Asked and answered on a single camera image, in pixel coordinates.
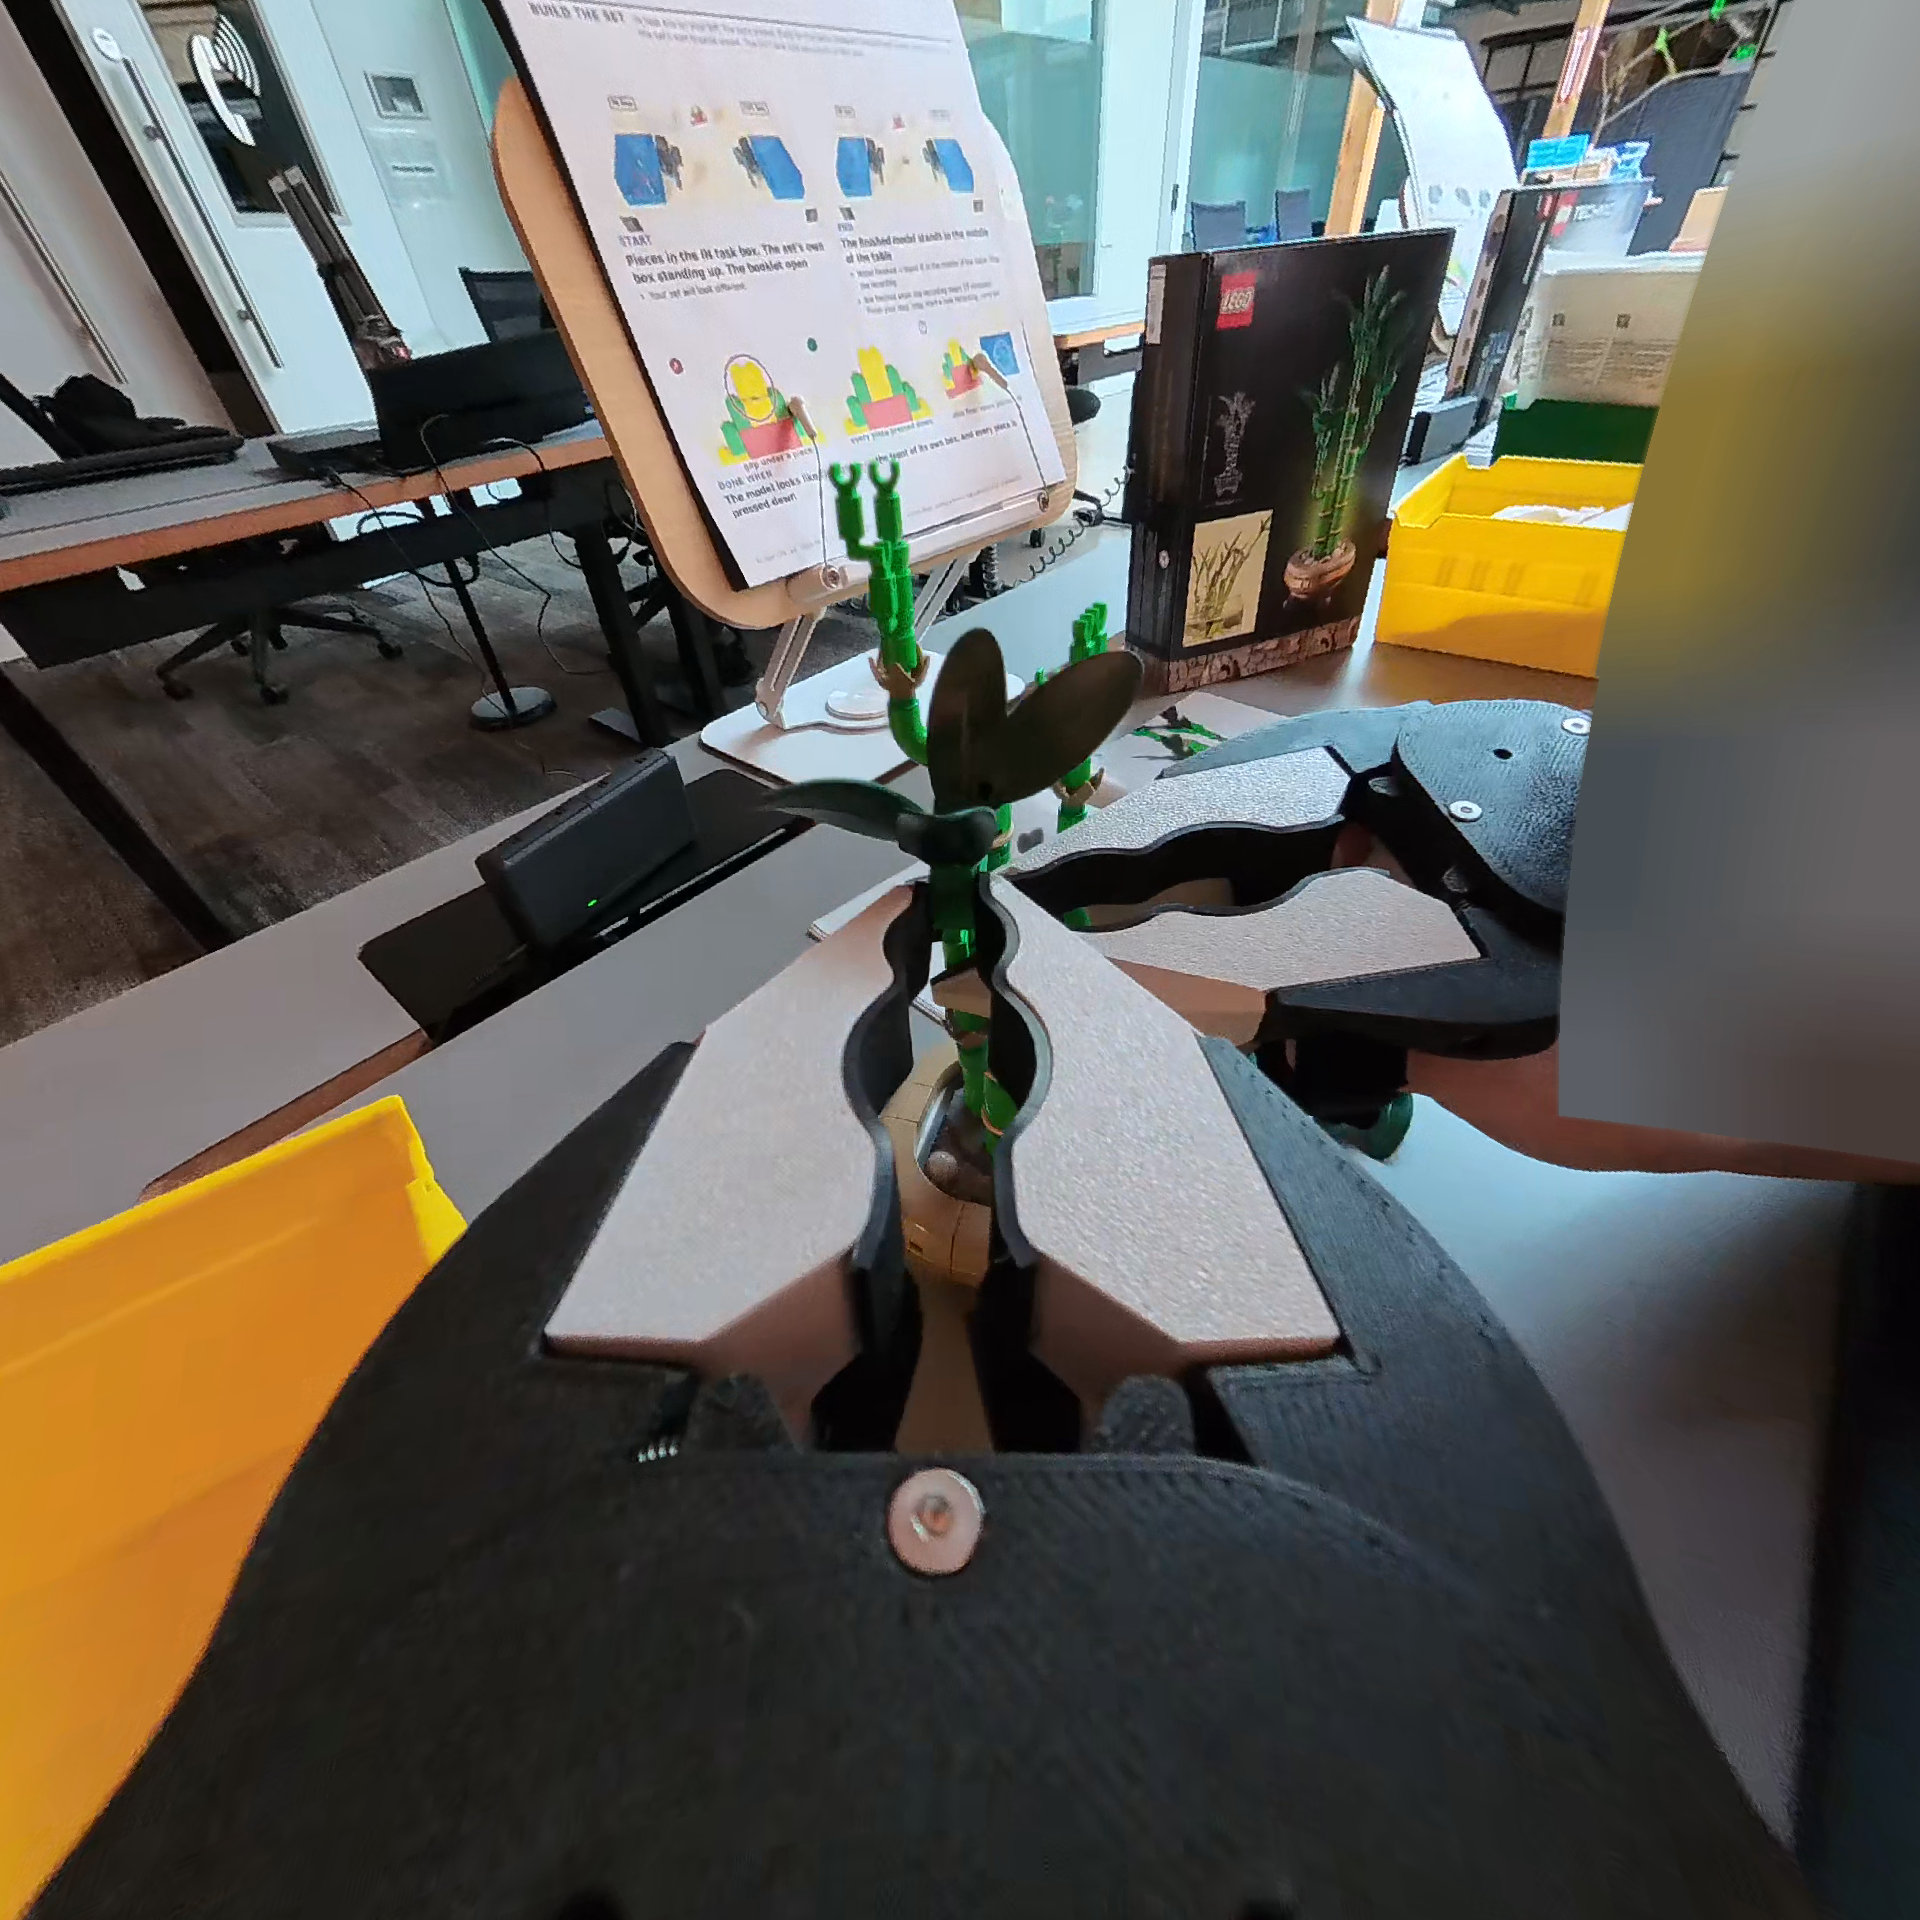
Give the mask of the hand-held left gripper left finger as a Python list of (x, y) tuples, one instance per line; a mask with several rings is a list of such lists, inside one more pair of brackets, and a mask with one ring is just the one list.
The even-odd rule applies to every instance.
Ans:
[(561, 1353), (753, 1374), (803, 1430), (893, 1438), (920, 1356), (897, 1154), (922, 891), (901, 884), (711, 1021), (545, 1327)]

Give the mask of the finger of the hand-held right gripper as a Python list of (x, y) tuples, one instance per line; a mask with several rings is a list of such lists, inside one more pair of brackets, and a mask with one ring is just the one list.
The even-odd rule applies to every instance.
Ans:
[(1007, 868), (1026, 895), (1282, 895), (1331, 866), (1354, 774), (1327, 750), (1153, 781)]
[(1085, 942), (1223, 1039), (1252, 1039), (1273, 993), (1481, 958), (1445, 900), (1387, 873), (1316, 873), (1257, 909), (1175, 906)]

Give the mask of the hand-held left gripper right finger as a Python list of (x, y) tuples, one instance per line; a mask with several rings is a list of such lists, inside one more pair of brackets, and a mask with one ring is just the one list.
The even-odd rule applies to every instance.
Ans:
[(997, 1450), (1075, 1450), (1130, 1377), (1320, 1363), (1339, 1326), (1231, 1099), (1291, 1106), (1082, 932), (988, 881), (1007, 1267), (981, 1301)]

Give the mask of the dark green lego leaf piece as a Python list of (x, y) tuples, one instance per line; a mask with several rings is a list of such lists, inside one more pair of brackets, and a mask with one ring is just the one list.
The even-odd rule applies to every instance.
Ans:
[(945, 657), (927, 721), (937, 811), (997, 810), (1040, 794), (1089, 762), (1130, 714), (1143, 663), (1130, 651), (1071, 663), (1016, 703), (988, 629)]
[(931, 868), (973, 868), (1000, 837), (994, 807), (929, 811), (889, 783), (851, 779), (789, 783), (762, 805), (816, 826), (839, 826), (893, 844)]

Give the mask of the green lego bamboo model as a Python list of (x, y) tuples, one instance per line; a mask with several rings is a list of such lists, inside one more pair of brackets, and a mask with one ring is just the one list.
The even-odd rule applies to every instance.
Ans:
[[(920, 660), (906, 650), (908, 614), (917, 594), (914, 567), (908, 553), (906, 515), (898, 493), (898, 462), (876, 462), (869, 468), (833, 466), (834, 517), (851, 561), (872, 564), (869, 604), (879, 629), (883, 666), (920, 682)], [(1031, 684), (1053, 678), (1071, 663), (1114, 654), (1107, 609), (1096, 604), (1072, 625), (1068, 663)], [(1007, 691), (1009, 703), (1020, 695)], [(893, 693), (892, 721), (901, 743), (927, 765), (927, 721), (931, 695), (901, 707)], [(1092, 757), (1072, 767), (1060, 781), (1036, 795), (1052, 794), (1060, 802), (1060, 828), (1077, 826), (1098, 791), (1099, 765)], [(927, 876), (929, 915), (943, 973), (960, 975), (976, 988), (973, 963), (983, 954), (981, 883), (1004, 868), (1013, 852), (1013, 805), (997, 807), (1000, 837), (988, 857), (973, 868), (937, 866)], [(936, 810), (929, 781), (929, 811)], [(953, 1067), (933, 1085), (920, 1106), (914, 1137), (914, 1170), (903, 1170), (903, 1223), (908, 1259), (922, 1281), (976, 1286), (985, 1281), (993, 1250), (993, 1154), (1016, 1116), (1009, 1091), (993, 1077), (993, 1018), (967, 1004), (943, 1007), (945, 1033), (952, 1042)]]

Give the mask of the yellow plastic bin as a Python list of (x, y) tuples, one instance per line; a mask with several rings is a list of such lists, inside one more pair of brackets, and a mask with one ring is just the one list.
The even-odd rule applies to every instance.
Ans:
[(298, 1453), (463, 1233), (392, 1094), (5, 1267), (5, 1916), (153, 1740)]
[(1376, 637), (1597, 676), (1626, 526), (1503, 519), (1513, 507), (1628, 513), (1639, 465), (1456, 454), (1394, 507)]

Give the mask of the black lego set box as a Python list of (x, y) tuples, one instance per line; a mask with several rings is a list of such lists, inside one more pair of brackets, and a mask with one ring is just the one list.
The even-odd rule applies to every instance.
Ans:
[(1177, 697), (1355, 642), (1452, 229), (1147, 268), (1124, 637)]

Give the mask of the dark lego set box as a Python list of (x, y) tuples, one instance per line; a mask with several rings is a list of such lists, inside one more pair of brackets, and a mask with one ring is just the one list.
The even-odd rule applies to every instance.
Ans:
[(1472, 430), (1485, 427), (1497, 409), (1504, 365), (1538, 273), (1623, 259), (1648, 193), (1651, 180), (1639, 179), (1533, 182), (1503, 193), (1447, 373), (1447, 396), (1477, 402)]

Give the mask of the black power box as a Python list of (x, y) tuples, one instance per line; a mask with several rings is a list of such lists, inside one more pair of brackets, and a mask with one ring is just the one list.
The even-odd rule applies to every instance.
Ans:
[(474, 863), (519, 940), (554, 951), (692, 841), (682, 767), (665, 751), (644, 751), (571, 791)]

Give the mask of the green plastic bin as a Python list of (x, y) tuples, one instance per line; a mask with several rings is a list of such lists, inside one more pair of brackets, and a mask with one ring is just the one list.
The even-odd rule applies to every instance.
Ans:
[(1507, 405), (1497, 418), (1496, 459), (1644, 465), (1655, 405), (1548, 399)]

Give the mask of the white document stand base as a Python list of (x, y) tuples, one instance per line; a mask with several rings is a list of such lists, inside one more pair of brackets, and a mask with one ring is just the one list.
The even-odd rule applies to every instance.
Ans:
[(864, 561), (839, 561), (791, 578), (787, 586), (800, 591), (800, 613), (783, 625), (756, 682), (754, 707), (711, 721), (703, 731), (706, 750), (778, 783), (831, 777), (883, 781), (917, 763), (920, 757), (897, 735), (893, 693), (901, 693), (901, 707), (933, 693), (945, 657), (931, 651), (922, 636), (933, 620), (933, 601), (972, 558), (969, 550), (948, 555), (913, 601), (906, 650), (920, 660), (914, 685), (883, 666), (881, 651), (800, 678), (800, 663), (826, 609), (864, 591), (873, 570)]

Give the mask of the stack of white boxes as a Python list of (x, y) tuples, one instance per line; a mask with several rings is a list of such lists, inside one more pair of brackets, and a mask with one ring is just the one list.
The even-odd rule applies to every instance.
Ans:
[(1704, 257), (1647, 254), (1544, 268), (1508, 367), (1516, 405), (1660, 407), (1701, 265)]

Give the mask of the document stand with sheet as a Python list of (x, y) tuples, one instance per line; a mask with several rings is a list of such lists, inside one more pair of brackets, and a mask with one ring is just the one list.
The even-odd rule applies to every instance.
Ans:
[(1467, 44), (1452, 31), (1349, 18), (1351, 59), (1376, 84), (1407, 155), (1407, 227), (1452, 227), (1477, 257), (1503, 193), (1517, 182), (1504, 123)]

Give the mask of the wooden top office desk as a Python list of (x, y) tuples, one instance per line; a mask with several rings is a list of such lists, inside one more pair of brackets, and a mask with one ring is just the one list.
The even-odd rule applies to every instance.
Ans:
[(37, 667), (288, 609), (519, 542), (573, 542), (631, 729), (669, 743), (608, 530), (627, 505), (596, 425), (425, 470), (295, 478), (268, 442), (231, 465), (39, 491), (8, 505), (5, 636)]

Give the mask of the glass door with phone symbol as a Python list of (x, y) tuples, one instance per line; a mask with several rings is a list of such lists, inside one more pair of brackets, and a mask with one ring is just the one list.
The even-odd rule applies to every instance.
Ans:
[(465, 273), (523, 260), (474, 81), (481, 7), (61, 3), (277, 430), (373, 418), (364, 370), (274, 180), (328, 209), (412, 357), (481, 346)]

